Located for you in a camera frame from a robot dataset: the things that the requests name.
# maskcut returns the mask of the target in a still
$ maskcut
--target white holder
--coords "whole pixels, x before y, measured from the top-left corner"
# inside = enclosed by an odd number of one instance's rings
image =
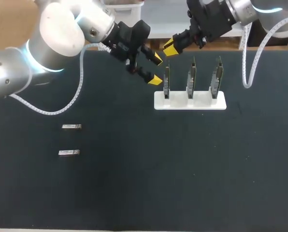
[[[171,91],[170,99],[164,98],[163,91],[155,92],[156,110],[225,110],[225,95],[219,91],[217,99],[212,98],[211,88],[208,91],[194,91],[193,99],[188,98],[187,91]]]

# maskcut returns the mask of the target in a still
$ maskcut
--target small metal block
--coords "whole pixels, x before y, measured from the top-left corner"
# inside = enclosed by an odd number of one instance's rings
[[[64,150],[59,151],[59,156],[78,156],[80,154],[80,150]]]
[[[170,65],[165,67],[165,73],[163,76],[163,93],[164,98],[170,98]]]
[[[62,125],[61,128],[80,130],[80,129],[82,129],[82,124],[66,124],[66,125]]]

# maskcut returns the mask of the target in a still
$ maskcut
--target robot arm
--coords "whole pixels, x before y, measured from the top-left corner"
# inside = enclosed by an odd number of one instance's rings
[[[288,18],[288,0],[187,0],[190,28],[174,35],[164,46],[167,56],[177,55],[195,43],[203,48],[232,30],[232,25],[246,26],[259,19],[266,31]],[[275,37],[288,37],[288,25],[282,27]]]
[[[31,38],[20,48],[0,51],[0,98],[18,93],[31,85],[49,83],[84,47],[103,43],[110,54],[126,62],[127,71],[136,73],[145,82],[158,85],[161,80],[137,66],[141,51],[159,65],[162,60],[145,46],[150,27],[139,21],[129,28],[116,24],[114,15],[98,0],[34,0],[40,20]]]

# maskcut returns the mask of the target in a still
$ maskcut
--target cable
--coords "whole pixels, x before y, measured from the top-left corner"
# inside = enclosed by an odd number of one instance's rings
[[[257,69],[257,65],[259,62],[259,59],[261,57],[261,54],[266,46],[266,44],[268,43],[269,39],[284,25],[288,24],[288,18],[280,21],[279,23],[277,23],[269,32],[268,34],[264,37],[262,43],[259,46],[259,49],[257,50],[254,62],[252,64],[251,67],[251,71],[250,71],[250,75],[249,75],[249,80],[248,83],[246,81],[246,53],[247,53],[247,27],[244,27],[244,49],[243,49],[243,61],[242,61],[242,65],[243,65],[243,85],[245,88],[250,88],[252,86],[254,77],[255,77],[255,73],[256,73],[256,69]]]
[[[84,53],[90,47],[98,47],[99,50],[103,49],[103,46],[100,46],[98,43],[88,44],[82,49],[81,55],[80,55],[80,82],[78,84],[76,93],[75,93],[74,97],[72,98],[72,100],[65,107],[63,107],[61,110],[54,111],[54,112],[44,111],[44,110],[41,110],[41,109],[33,106],[32,104],[30,104],[26,100],[22,99],[21,97],[17,96],[16,94],[12,94],[12,95],[10,95],[10,97],[20,101],[25,106],[29,107],[30,109],[32,109],[35,112],[38,112],[38,113],[40,113],[42,115],[54,116],[54,115],[59,115],[59,114],[65,112],[66,110],[68,110],[75,103],[76,99],[78,98],[78,96],[79,96],[79,94],[81,92],[81,89],[82,89],[82,86],[83,86],[83,80],[84,80],[84,65],[83,65]]]

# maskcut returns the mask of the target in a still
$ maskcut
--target black table surface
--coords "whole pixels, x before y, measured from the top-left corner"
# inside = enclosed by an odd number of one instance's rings
[[[193,56],[196,89],[207,89],[219,55],[225,111],[156,111],[162,86],[104,52],[85,55],[83,91],[59,116],[0,100],[0,228],[287,231],[288,52],[265,52],[248,90],[240,52],[184,53],[168,60],[171,90],[185,89]],[[21,96],[57,110],[78,76],[75,63]],[[58,156],[77,148],[78,157]]]

